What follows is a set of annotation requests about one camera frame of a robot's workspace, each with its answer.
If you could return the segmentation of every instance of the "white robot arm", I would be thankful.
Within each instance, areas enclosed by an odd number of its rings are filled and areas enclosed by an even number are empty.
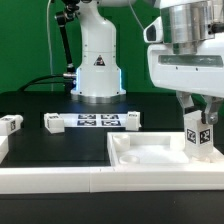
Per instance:
[[[66,14],[66,19],[70,20],[70,16],[71,19],[76,16],[80,21],[82,32],[82,64],[75,71],[76,87],[71,90],[74,100],[111,103],[125,98],[126,91],[121,87],[121,70],[116,64],[116,28],[110,21],[100,16],[98,7],[122,7],[135,1],[63,0],[66,7],[65,13],[61,13],[62,17]],[[63,18],[60,20],[60,15],[57,16],[57,20],[64,22]],[[69,51],[66,52],[68,52],[67,71],[71,73],[74,66]]]
[[[144,31],[152,82],[178,91],[183,108],[193,106],[191,93],[203,95],[203,120],[216,123],[224,98],[223,1],[147,1],[161,10]]]

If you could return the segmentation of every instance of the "blue light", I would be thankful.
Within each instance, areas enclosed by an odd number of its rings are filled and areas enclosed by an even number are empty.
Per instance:
[[[120,91],[122,91],[122,72],[120,69]]]
[[[77,74],[77,77],[76,77],[76,91],[78,91],[78,86],[79,86],[79,76],[80,76],[80,69],[78,68],[77,70],[76,70],[76,74]]]

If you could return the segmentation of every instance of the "metal mount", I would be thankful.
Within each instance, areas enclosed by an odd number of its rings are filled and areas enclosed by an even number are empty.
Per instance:
[[[216,124],[218,122],[218,110],[222,105],[223,99],[219,97],[203,96],[207,106],[202,112],[203,124]]]
[[[194,102],[191,98],[191,93],[188,92],[176,92],[177,99],[183,109],[183,114],[187,113],[187,110],[194,108]]]

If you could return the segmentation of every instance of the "black cable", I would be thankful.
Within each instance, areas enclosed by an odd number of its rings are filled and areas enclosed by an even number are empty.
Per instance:
[[[27,84],[21,86],[18,91],[24,91],[28,86],[32,85],[33,83],[36,83],[38,81],[46,80],[46,79],[53,79],[53,78],[63,78],[63,75],[47,75],[47,76],[42,76],[36,79],[33,79],[32,81],[28,82]]]
[[[64,82],[35,82],[35,83],[30,83],[29,85],[26,85],[26,88],[28,88],[29,86],[33,86],[33,85],[46,85],[46,84],[64,84]]]

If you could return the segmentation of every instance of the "white block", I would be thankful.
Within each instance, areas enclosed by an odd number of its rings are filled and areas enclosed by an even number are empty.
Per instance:
[[[125,128],[127,131],[138,131],[141,127],[140,112],[128,112]]]
[[[0,136],[0,163],[9,152],[8,137]]]
[[[0,136],[8,136],[21,128],[23,117],[20,115],[6,115],[0,119]]]
[[[45,114],[44,124],[51,134],[65,132],[64,119],[57,113]]]
[[[213,152],[213,126],[201,122],[201,111],[184,115],[185,152],[203,158]]]

